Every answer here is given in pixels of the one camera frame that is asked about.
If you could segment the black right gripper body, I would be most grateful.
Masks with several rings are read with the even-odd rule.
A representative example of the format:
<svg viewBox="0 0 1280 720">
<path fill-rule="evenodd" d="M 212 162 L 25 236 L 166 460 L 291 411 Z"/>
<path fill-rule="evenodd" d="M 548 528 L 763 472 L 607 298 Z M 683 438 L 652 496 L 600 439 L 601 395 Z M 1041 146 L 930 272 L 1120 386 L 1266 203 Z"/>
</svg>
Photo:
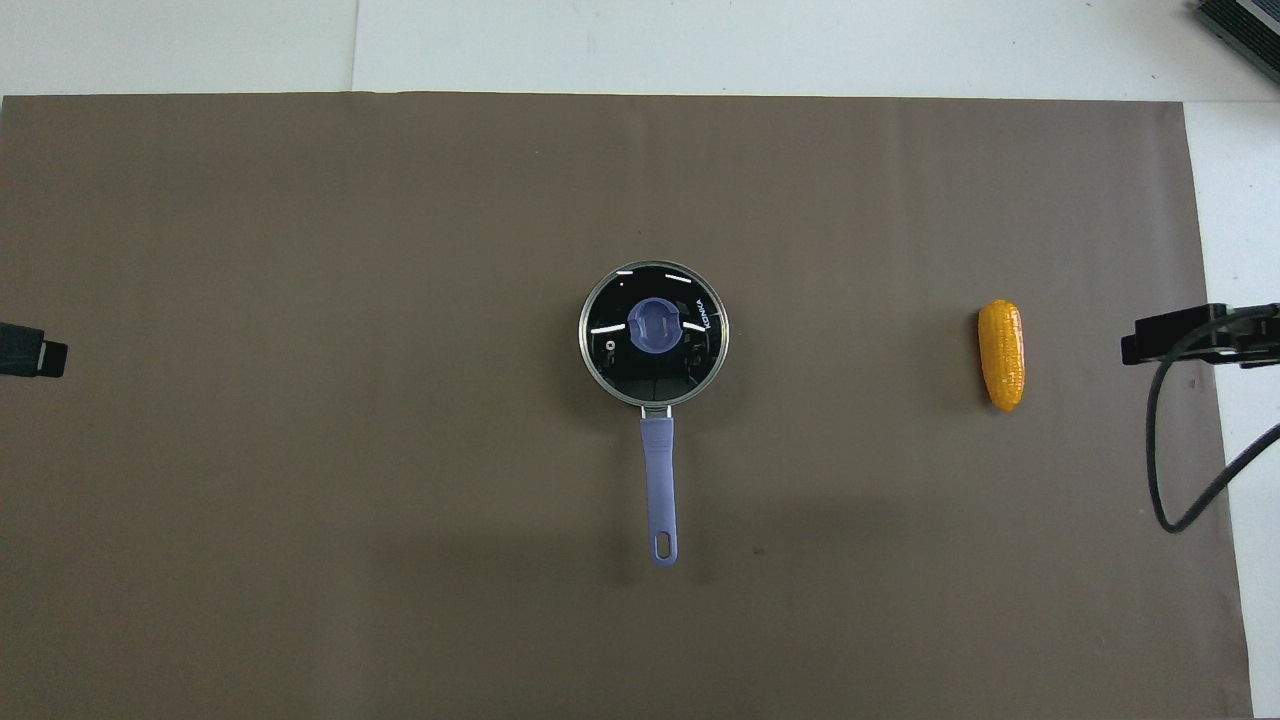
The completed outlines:
<svg viewBox="0 0 1280 720">
<path fill-rule="evenodd" d="M 1233 309 L 1217 319 L 1212 333 L 1225 340 L 1213 365 L 1257 369 L 1279 364 L 1279 304 Z"/>
</svg>

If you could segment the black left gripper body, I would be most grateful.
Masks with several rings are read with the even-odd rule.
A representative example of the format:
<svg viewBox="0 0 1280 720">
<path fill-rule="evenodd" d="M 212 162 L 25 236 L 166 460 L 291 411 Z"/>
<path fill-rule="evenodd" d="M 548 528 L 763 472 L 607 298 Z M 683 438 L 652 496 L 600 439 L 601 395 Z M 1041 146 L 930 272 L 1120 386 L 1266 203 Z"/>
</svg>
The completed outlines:
<svg viewBox="0 0 1280 720">
<path fill-rule="evenodd" d="M 1 323 L 1 374 L 37 377 L 44 356 L 45 332 L 37 328 Z"/>
</svg>

